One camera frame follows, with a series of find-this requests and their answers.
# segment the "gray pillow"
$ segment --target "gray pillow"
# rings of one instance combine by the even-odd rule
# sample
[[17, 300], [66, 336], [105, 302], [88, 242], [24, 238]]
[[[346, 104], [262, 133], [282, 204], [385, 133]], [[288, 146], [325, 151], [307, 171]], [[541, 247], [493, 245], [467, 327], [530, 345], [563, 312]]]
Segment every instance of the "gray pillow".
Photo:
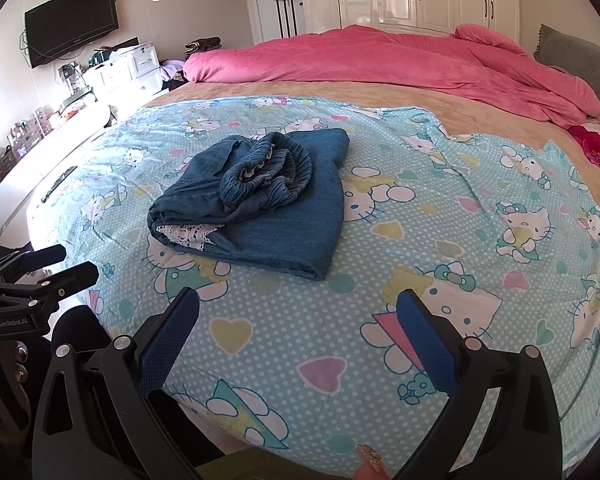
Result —
[[600, 46], [541, 25], [536, 61], [576, 75], [594, 89], [600, 99]]

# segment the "black pants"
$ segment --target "black pants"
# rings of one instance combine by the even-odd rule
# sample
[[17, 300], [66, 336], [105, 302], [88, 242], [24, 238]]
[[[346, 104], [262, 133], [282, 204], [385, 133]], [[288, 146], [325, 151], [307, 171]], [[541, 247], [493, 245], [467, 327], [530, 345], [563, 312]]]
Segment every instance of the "black pants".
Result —
[[[54, 328], [51, 342], [44, 338], [27, 341], [29, 359], [26, 367], [29, 379], [24, 383], [24, 389], [32, 410], [35, 410], [40, 402], [40, 393], [51, 356], [56, 352], [56, 348], [65, 343], [70, 344], [76, 352], [82, 352], [105, 348], [111, 343], [111, 339], [87, 306], [77, 306], [62, 314]], [[149, 404], [193, 467], [223, 456], [168, 394], [161, 390], [152, 392], [149, 395]], [[29, 453], [32, 434], [33, 431], [29, 431]]]

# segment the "pink blanket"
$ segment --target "pink blanket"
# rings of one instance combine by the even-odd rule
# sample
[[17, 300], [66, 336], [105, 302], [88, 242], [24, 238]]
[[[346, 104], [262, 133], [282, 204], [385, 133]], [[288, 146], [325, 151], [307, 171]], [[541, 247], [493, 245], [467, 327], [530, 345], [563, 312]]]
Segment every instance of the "pink blanket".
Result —
[[429, 88], [569, 128], [600, 117], [582, 79], [531, 59], [506, 36], [460, 25], [445, 38], [351, 25], [241, 50], [194, 54], [193, 82], [361, 81]]

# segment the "tv screen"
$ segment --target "tv screen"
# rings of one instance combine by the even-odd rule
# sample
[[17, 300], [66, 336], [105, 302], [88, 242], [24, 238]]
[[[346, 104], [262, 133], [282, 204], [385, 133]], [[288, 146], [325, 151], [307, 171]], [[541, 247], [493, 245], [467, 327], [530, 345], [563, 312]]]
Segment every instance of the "tv screen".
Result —
[[49, 0], [24, 15], [31, 67], [97, 40], [118, 28], [115, 0]]

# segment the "silver bolt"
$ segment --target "silver bolt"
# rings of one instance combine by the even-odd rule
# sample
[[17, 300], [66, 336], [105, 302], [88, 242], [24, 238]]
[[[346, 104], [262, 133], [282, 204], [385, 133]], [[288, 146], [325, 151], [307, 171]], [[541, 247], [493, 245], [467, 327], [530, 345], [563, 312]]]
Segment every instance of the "silver bolt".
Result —
[[525, 348], [525, 354], [527, 354], [533, 359], [535, 359], [536, 357], [540, 357], [540, 351], [533, 345], [529, 345]]
[[117, 338], [113, 342], [113, 346], [115, 346], [115, 348], [117, 348], [118, 350], [124, 350], [130, 344], [131, 344], [131, 339], [129, 339], [129, 337], [126, 335], [121, 335], [119, 338]]
[[57, 349], [56, 349], [56, 355], [58, 357], [64, 357], [65, 355], [67, 355], [69, 352], [71, 351], [71, 347], [69, 345], [60, 345]]
[[468, 337], [464, 340], [464, 346], [466, 346], [469, 350], [479, 350], [482, 348], [482, 341], [480, 341], [477, 337]]

